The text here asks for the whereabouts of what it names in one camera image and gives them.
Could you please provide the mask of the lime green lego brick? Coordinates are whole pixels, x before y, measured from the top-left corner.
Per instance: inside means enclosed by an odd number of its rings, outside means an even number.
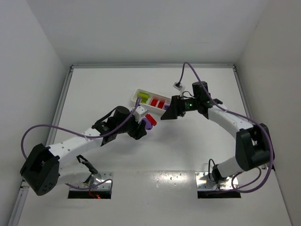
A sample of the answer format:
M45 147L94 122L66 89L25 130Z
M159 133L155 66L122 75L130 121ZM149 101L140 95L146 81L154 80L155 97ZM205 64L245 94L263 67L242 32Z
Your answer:
M141 104L147 104L148 103L148 99L141 99L140 103Z

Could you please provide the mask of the light purple round lego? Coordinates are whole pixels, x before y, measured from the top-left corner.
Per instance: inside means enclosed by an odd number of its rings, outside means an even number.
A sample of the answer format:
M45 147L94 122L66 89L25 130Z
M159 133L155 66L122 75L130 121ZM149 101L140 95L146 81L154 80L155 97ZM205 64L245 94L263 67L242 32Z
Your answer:
M145 129L146 130L151 130L153 128L152 123L147 118L143 118L143 121L145 122Z

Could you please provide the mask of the red curved lego brick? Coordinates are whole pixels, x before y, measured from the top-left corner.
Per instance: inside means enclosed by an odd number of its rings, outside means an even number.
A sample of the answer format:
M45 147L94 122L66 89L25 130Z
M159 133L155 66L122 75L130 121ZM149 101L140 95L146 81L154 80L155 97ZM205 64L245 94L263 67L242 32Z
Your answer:
M158 108L163 109L164 103L165 103L164 101L160 101L159 104L158 104Z

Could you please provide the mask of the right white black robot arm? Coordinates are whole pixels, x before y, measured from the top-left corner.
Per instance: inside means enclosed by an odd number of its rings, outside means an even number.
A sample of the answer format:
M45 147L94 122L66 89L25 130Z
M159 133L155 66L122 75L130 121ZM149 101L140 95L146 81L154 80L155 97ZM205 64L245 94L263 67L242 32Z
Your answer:
M267 141L269 132L264 124L255 125L241 117L230 114L219 99L210 100L205 81L192 84L193 97L171 97L171 104L160 117L161 120L176 120L186 112L197 111L225 129L236 141L235 155L213 166L211 176L219 183L237 173L252 170L271 159Z

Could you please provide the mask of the red half-round lego brick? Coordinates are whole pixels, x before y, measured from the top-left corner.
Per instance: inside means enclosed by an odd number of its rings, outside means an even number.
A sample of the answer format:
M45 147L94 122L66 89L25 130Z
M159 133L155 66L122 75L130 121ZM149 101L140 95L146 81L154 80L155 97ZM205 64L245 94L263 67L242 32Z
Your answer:
M152 99L152 101L151 101L151 106L156 107L156 106L157 106L157 103L158 103L158 100L157 100L157 99Z

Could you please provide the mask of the white three-compartment tray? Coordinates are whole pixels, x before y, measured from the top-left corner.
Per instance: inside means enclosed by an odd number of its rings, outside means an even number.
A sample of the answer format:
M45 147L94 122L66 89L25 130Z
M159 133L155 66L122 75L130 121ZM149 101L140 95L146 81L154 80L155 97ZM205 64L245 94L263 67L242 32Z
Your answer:
M165 113L165 111L166 111L166 110L165 110L165 106L167 106L167 105L170 106L170 103L171 103L171 98L170 98L170 97L165 97L165 96L162 96L162 95L159 95L159 94L156 94L156 93L153 93L153 92L149 92L149 91L146 91L146 90L143 90L143 89L137 89L137 90L135 91L135 93L133 94L133 96L132 96L132 98L131 98L131 101L132 101L134 104L135 104L135 102L136 102L136 100L137 100L137 98L138 98L137 94L138 94L139 92L147 93L147 94L150 95L150 97L149 97L149 99L148 99L148 103L147 103L147 104L141 104L141 103L140 103L140 105L143 106L143 107L145 107L145 108L147 108L147 109L148 109L150 112L152 112L152 113L156 113L156 114L158 114L158 115L163 115L163 113ZM152 99L157 99L157 100L158 100L158 103L157 103L157 106L156 106L156 107L150 105ZM158 108L158 104L159 104L160 101L164 101L164 102L165 102L165 103L164 103L163 109L159 109L159 108Z

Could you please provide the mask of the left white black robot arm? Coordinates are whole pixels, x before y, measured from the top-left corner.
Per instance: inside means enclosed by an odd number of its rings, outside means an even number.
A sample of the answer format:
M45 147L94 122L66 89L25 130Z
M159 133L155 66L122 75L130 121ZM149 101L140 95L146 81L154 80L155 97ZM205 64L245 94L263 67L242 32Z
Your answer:
M119 134L128 134L135 140L146 136L151 129L146 114L147 110L141 105L132 110L117 106L83 133L63 129L74 136L48 146L35 145L29 154L24 154L20 174L38 196L49 193L59 184L86 183L98 171L83 153L106 145Z

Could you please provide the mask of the lime green lego plate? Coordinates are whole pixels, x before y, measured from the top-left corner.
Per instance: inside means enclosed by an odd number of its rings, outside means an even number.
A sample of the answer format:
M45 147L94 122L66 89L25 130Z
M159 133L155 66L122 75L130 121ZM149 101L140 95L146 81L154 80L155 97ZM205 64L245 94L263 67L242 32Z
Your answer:
M137 96L140 98L140 99L149 99L150 95L147 94L147 93L142 93L142 92L139 92L137 94Z

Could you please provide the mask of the red rectangular lego brick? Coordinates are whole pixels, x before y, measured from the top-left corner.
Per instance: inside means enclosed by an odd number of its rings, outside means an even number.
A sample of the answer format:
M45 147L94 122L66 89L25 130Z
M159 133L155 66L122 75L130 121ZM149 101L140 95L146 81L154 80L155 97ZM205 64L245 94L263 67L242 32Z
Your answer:
M146 114L145 117L151 123L152 126L157 125L157 121L150 114Z

